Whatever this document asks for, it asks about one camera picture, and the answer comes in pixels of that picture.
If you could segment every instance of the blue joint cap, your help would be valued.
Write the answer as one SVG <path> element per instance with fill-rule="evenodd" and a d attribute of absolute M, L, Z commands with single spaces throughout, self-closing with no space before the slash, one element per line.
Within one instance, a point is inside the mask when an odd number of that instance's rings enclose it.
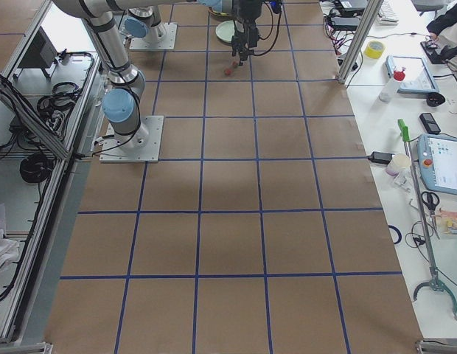
<path fill-rule="evenodd" d="M 102 100 L 102 111 L 112 123 L 125 122 L 135 109 L 132 94 L 122 88 L 116 88 L 106 94 Z"/>
<path fill-rule="evenodd" d="M 198 4 L 212 7 L 212 9 L 218 13 L 222 12 L 222 0 L 198 0 Z"/>
<path fill-rule="evenodd" d="M 134 17 L 127 17 L 125 29 L 135 38 L 143 38 L 148 34 L 147 25 Z"/>

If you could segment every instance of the red bottle cap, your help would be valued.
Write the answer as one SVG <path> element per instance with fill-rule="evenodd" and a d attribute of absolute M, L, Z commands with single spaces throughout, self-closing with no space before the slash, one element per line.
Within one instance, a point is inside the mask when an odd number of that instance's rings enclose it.
<path fill-rule="evenodd" d="M 394 70 L 394 79 L 397 81 L 403 81 L 405 79 L 404 71 L 405 71 L 405 68 L 402 68 L 401 72 Z"/>

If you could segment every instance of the white plate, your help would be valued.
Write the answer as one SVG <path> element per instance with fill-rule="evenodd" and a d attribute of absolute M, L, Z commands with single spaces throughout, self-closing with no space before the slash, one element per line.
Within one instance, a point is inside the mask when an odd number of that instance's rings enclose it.
<path fill-rule="evenodd" d="M 233 21 L 225 21 L 219 24 L 215 28 L 215 35 L 219 38 L 222 42 L 231 43 L 231 38 L 235 33 L 234 29 L 234 22 Z"/>

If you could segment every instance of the white cup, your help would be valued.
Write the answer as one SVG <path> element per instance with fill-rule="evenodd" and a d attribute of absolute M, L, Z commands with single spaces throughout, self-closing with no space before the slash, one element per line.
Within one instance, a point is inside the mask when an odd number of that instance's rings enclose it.
<path fill-rule="evenodd" d="M 386 173 L 390 176 L 397 176 L 407 170 L 412 164 L 410 157 L 403 153 L 396 153 L 386 167 Z"/>

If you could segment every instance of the white table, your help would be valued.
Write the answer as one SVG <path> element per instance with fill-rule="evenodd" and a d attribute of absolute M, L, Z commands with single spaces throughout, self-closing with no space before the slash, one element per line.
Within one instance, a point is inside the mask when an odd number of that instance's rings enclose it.
<path fill-rule="evenodd" d="M 428 33 L 409 0 L 390 0 L 390 2 L 394 12 L 400 17 L 399 24 L 395 27 L 374 24 L 370 35 L 383 37 L 392 33 Z M 368 38 L 364 46 L 372 39 Z M 421 35 L 394 35 L 379 39 L 386 45 L 383 56 L 378 60 L 364 56 L 362 68 L 348 88 L 348 95 L 367 153 L 373 150 L 403 153 L 404 147 L 397 120 L 399 118 L 405 120 L 410 135 L 414 138 L 421 133 L 426 133 L 419 121 L 419 115 L 424 112 L 431 112 L 434 115 L 442 132 L 457 136 L 457 83 L 452 77 L 436 80 L 440 92 L 447 98 L 447 102 L 437 108 L 428 107 L 423 97 L 417 98 L 412 95 L 399 94 L 389 104 L 377 99 L 388 80 L 384 65 L 386 56 L 425 57 L 419 45 L 419 42 L 424 39 L 425 37 Z M 429 67 L 434 75 L 450 73 L 445 65 L 432 65 L 429 62 Z M 419 220 L 418 212 L 409 205 L 409 201 L 412 198 L 415 199 L 415 194 L 413 191 L 406 192 L 394 185 L 393 178 L 385 173 L 384 167 L 372 164 L 371 171 L 388 223 L 397 226 L 405 234 L 411 229 L 412 224 Z M 442 206 L 457 202 L 457 197 L 453 195 L 441 194 L 440 197 Z M 438 267 L 457 282 L 457 237 L 445 235 L 441 240 L 435 237 L 432 237 L 432 240 Z M 412 297 L 419 283 L 430 280 L 428 264 L 416 249 L 408 247 L 404 241 L 396 246 L 396 251 Z M 450 287 L 457 299 L 457 288 L 441 275 L 440 279 Z M 457 321 L 452 316 L 451 301 L 447 294 L 437 293 L 429 288 L 422 289 L 418 300 L 413 305 L 425 338 L 457 338 Z"/>

